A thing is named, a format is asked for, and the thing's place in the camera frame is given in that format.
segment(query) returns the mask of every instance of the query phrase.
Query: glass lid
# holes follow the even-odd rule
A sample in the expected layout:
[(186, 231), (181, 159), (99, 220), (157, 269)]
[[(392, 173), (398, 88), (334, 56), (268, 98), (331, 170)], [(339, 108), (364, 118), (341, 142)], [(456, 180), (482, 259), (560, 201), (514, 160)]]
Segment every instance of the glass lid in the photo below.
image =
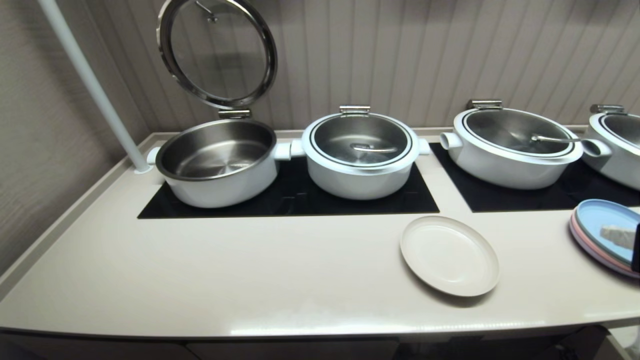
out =
[(411, 149), (411, 136), (393, 120), (368, 113), (345, 113), (320, 122), (311, 132), (314, 149), (337, 163), (377, 167)]
[(602, 118), (606, 129), (629, 144), (640, 147), (640, 117), (607, 115)]
[(167, 0), (158, 19), (164, 64), (203, 102), (224, 110), (244, 108), (273, 84), (273, 37), (245, 0)]
[(557, 139), (571, 136), (557, 124), (511, 109), (478, 110), (465, 117), (466, 129), (481, 140), (512, 152), (544, 156), (568, 152), (572, 143), (533, 141), (534, 135)]

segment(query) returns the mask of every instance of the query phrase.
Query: black induction cooktop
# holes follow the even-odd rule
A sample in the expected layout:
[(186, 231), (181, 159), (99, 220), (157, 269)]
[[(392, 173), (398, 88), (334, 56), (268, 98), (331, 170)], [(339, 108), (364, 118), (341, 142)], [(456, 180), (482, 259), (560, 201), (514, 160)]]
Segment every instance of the black induction cooktop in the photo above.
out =
[(439, 213), (420, 171), (412, 165), (409, 180), (397, 192), (376, 200), (347, 200), (320, 189), (309, 177), (307, 159), (280, 163), (278, 177), (260, 195), (218, 209), (189, 206), (176, 198), (167, 183), (151, 198), (139, 219), (289, 217), (309, 215), (373, 215)]
[(439, 143), (431, 150), (462, 194), (471, 211), (530, 211), (573, 209), (586, 199), (603, 199), (640, 206), (640, 192), (596, 172), (582, 160), (569, 164), (553, 185), (539, 190), (514, 190), (480, 180), (462, 170)]

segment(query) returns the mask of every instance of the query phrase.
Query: paneled wall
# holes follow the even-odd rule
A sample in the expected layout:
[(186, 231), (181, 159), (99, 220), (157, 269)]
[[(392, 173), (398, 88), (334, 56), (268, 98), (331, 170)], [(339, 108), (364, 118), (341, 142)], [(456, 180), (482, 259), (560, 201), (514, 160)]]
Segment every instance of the paneled wall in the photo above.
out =
[[(149, 130), (86, 8), (58, 0), (129, 131)], [(0, 1), (0, 274), (124, 157), (36, 1)]]
[[(175, 131), (216, 112), (162, 64), (155, 38), (162, 3), (88, 0), (149, 128)], [(343, 103), (370, 104), (415, 127), (447, 126), (471, 97), (498, 97), (565, 124), (586, 123), (595, 102), (640, 113), (637, 0), (252, 3), (280, 60), (275, 85), (252, 109), (277, 129), (302, 129)], [(186, 33), (194, 52), (210, 46)], [(210, 56), (211, 67), (215, 61)]]

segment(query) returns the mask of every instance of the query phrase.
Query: blue plate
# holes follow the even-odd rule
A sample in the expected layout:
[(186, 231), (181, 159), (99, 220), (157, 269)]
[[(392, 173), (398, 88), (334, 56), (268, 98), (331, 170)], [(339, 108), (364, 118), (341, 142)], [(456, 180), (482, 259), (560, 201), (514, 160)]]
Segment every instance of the blue plate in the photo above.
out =
[(631, 263), (633, 249), (625, 249), (603, 238), (600, 236), (600, 229), (605, 225), (635, 229), (640, 224), (640, 214), (616, 202), (590, 199), (578, 205), (575, 216), (580, 222), (582, 230), (596, 245)]

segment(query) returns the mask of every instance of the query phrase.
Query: beige plate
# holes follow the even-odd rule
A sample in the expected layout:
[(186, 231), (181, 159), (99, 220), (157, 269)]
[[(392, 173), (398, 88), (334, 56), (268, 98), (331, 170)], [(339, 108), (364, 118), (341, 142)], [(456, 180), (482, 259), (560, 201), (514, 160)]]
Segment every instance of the beige plate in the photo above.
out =
[(450, 218), (414, 220), (404, 230), (400, 249), (418, 277), (452, 295), (482, 295), (500, 277), (498, 257), (486, 239)]

